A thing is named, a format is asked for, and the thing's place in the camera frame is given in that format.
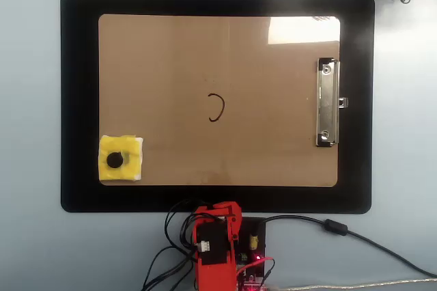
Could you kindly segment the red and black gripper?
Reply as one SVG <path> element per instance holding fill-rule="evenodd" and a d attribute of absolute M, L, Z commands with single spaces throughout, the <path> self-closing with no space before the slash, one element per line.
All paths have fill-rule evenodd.
<path fill-rule="evenodd" d="M 236 202 L 221 202 L 200 206 L 194 211 L 194 228 L 205 223 L 217 223 L 227 226 L 229 240 L 238 240 L 242 225 L 242 209 Z"/>

